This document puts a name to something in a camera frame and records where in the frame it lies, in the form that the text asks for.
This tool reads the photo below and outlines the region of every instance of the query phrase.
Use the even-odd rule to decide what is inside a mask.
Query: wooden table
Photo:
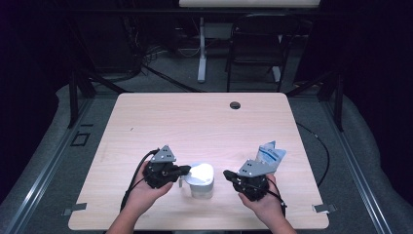
[[[237,101],[240,109],[232,109]],[[134,170],[150,150],[168,144],[175,164],[212,164],[213,197],[191,197],[185,182],[157,200],[137,222],[147,230],[250,230],[267,229],[246,208],[222,174],[236,172],[246,159],[254,159],[258,146],[275,140],[287,151],[275,173],[286,217],[296,229],[328,226],[310,164],[288,100],[283,94],[123,94],[103,134],[73,212],[74,230],[104,230],[113,222]]]

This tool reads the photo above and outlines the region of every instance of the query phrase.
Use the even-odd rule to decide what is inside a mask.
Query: human hand
[[[143,171],[147,164],[148,161],[145,161],[140,167],[140,170],[134,179],[134,184],[139,181],[140,183],[131,191],[128,201],[125,204],[125,208],[133,209],[140,215],[152,207],[158,198],[167,194],[173,186],[172,182],[169,182],[160,188],[152,188],[149,186],[143,179]]]
[[[172,188],[173,183],[169,182],[162,186],[161,188],[155,189],[149,186],[143,180],[143,170],[145,169],[148,161],[144,162],[139,172],[134,179],[134,184],[136,186],[131,190],[128,201],[125,207],[122,209],[121,213],[116,217],[115,221],[110,226],[107,234],[123,234],[123,233],[133,233],[134,225],[136,224],[139,217],[144,214],[155,201],[168,193]]]
[[[280,192],[274,184],[276,184],[276,178],[272,174],[266,174],[269,183],[269,190],[273,193],[280,195]],[[243,194],[239,193],[243,204],[253,210],[255,215],[268,227],[273,233],[295,233],[290,223],[285,219],[282,214],[282,207],[280,201],[273,195],[267,193],[259,201],[251,202]]]

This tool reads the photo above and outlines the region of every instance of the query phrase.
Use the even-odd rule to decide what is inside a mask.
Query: black cable
[[[189,91],[189,92],[193,92],[193,93],[205,93],[205,91],[203,91],[203,90],[195,89],[195,88],[192,88],[192,87],[187,86],[187,85],[185,85],[185,84],[182,84],[182,83],[180,83],[180,82],[178,82],[178,81],[176,81],[176,80],[168,77],[167,75],[165,75],[165,74],[163,74],[163,73],[161,73],[161,72],[159,72],[159,71],[157,71],[157,70],[155,70],[155,69],[147,66],[146,64],[142,64],[142,66],[145,67],[145,68],[146,68],[147,70],[149,70],[150,72],[154,73],[155,75],[161,77],[162,79],[171,82],[174,86],[176,86],[176,87],[178,87],[178,88],[180,88],[180,89],[182,89],[182,90]]]
[[[282,195],[281,195],[281,193],[280,193],[280,191],[279,191],[279,188],[276,186],[276,184],[275,184],[272,180],[270,180],[270,179],[268,179],[268,178],[267,178],[267,180],[270,181],[270,182],[276,187],[277,193],[279,193],[279,194],[277,194],[277,193],[275,193],[275,192],[273,192],[273,191],[270,191],[270,190],[266,190],[266,192],[269,193],[269,194],[271,194],[271,195],[273,195],[274,197],[277,198],[277,200],[279,200],[280,206],[282,207],[282,215],[285,216],[285,209],[287,208],[287,205],[286,205],[285,201],[282,199]],[[257,186],[254,186],[254,185],[252,185],[252,184],[246,183],[245,186],[252,187],[252,188],[254,188],[254,189],[264,191],[264,189],[262,189],[262,188],[260,188],[260,187],[257,187]]]
[[[317,134],[313,133],[313,131],[311,131],[310,129],[308,129],[308,128],[305,127],[304,125],[302,125],[302,124],[300,124],[300,123],[298,123],[298,122],[295,122],[295,123],[296,123],[298,126],[300,126],[301,128],[307,130],[310,134],[312,134],[312,135],[319,141],[319,143],[321,143],[322,147],[324,147],[324,149],[325,149],[326,158],[327,158],[327,165],[325,166],[325,171],[324,171],[324,173],[322,174],[321,179],[320,179],[319,182],[317,183],[317,187],[319,187],[319,186],[322,184],[322,182],[324,181],[325,176],[327,175],[327,172],[328,172],[328,170],[329,170],[329,168],[330,168],[330,153],[329,153],[329,151],[328,151],[327,146],[324,144],[324,142],[319,138],[319,136],[318,136]]]
[[[145,156],[143,156],[142,160],[140,160],[139,165],[137,165],[136,170],[134,171],[133,177],[131,178],[131,183],[130,183],[130,185],[129,185],[129,187],[128,187],[128,190],[125,192],[124,198],[122,199],[121,210],[124,208],[125,204],[127,203],[131,191],[132,191],[140,182],[142,182],[144,179],[146,179],[148,176],[150,176],[150,175],[147,175],[147,176],[145,176],[144,178],[142,178],[140,181],[134,183],[134,179],[136,178],[137,173],[139,172],[140,168],[142,167],[143,162],[145,162],[145,160],[146,160],[150,155],[155,155],[156,153],[158,153],[159,150],[160,150],[160,149],[158,148],[158,149],[155,149],[155,150],[150,151],[150,152],[147,153]]]

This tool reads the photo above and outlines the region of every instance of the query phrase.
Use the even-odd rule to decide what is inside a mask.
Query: blue and white packet
[[[266,144],[260,145],[258,148],[257,156],[255,161],[265,163],[274,169],[274,172],[280,165],[283,157],[286,154],[286,150],[277,149],[276,141],[273,140]]]

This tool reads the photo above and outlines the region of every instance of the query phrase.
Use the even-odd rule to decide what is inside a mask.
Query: metal bracket
[[[81,204],[73,205],[72,208],[66,208],[66,209],[64,209],[64,211],[61,213],[61,215],[62,215],[62,216],[72,215],[73,212],[85,210],[85,209],[86,209],[86,206],[87,206],[87,203],[81,203]]]
[[[169,163],[175,161],[175,155],[173,155],[168,145],[165,145],[162,149],[160,149],[151,159],[152,163]]]
[[[330,213],[337,211],[337,207],[335,205],[321,204],[317,206],[313,205],[313,210],[317,213],[330,214]]]
[[[248,159],[237,172],[239,176],[256,177],[262,176],[268,173],[274,173],[274,169],[267,164],[256,162]]]

